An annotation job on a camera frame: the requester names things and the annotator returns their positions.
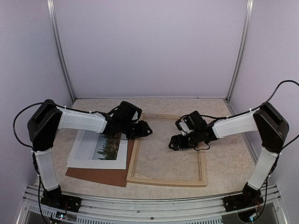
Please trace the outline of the light wooden picture frame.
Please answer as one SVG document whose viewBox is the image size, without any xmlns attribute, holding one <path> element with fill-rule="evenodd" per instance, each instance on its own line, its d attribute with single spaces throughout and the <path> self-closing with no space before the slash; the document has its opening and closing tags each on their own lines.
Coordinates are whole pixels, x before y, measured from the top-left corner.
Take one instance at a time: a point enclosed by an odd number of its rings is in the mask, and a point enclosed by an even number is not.
<svg viewBox="0 0 299 224">
<path fill-rule="evenodd" d="M 153 134 L 134 142 L 127 182 L 167 187 L 204 188 L 207 186 L 203 152 L 174 151 L 168 147 L 178 115 L 144 113 Z"/>
</svg>

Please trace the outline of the landscape photo white border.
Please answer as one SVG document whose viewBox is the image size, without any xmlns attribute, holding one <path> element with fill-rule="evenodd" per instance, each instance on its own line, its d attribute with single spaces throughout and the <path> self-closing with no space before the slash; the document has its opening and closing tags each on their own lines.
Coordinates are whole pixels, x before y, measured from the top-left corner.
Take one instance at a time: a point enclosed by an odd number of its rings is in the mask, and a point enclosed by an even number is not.
<svg viewBox="0 0 299 224">
<path fill-rule="evenodd" d="M 125 170 L 127 155 L 128 139 L 124 134 L 111 137 L 91 131 L 78 131 L 67 159 L 67 167 Z"/>
</svg>

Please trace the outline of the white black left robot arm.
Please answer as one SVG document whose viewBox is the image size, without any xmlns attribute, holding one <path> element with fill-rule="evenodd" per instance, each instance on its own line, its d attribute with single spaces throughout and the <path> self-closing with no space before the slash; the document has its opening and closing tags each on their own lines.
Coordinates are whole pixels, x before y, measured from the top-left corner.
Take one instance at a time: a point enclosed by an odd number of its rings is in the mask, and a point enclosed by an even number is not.
<svg viewBox="0 0 299 224">
<path fill-rule="evenodd" d="M 142 109 L 127 101 L 121 101 L 109 112 L 69 108 L 52 99 L 37 106 L 27 128 L 43 189 L 41 204 L 51 207 L 63 209 L 71 204 L 79 205 L 81 201 L 78 197 L 63 194 L 58 182 L 53 149 L 63 130 L 89 131 L 109 137 L 121 133 L 128 140 L 153 133 L 149 124 L 141 120 Z"/>
</svg>

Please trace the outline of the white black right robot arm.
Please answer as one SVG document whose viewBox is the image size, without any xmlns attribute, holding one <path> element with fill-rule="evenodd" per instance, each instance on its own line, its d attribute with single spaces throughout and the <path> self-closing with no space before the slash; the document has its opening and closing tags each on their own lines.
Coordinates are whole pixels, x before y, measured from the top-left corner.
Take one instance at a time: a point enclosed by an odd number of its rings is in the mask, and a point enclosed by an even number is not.
<svg viewBox="0 0 299 224">
<path fill-rule="evenodd" d="M 200 143 L 208 145 L 212 141 L 227 136 L 253 134 L 260 137 L 261 149 L 253 149 L 256 156 L 254 171 L 245 183 L 242 192 L 223 199 L 227 210 L 247 208 L 265 202 L 261 187 L 276 167 L 289 132 L 289 124 L 270 103 L 265 102 L 255 109 L 233 116 L 215 118 L 210 123 L 198 111 L 179 118 L 175 125 L 181 134 L 173 135 L 168 147 L 174 151 L 194 149 L 199 151 Z"/>
</svg>

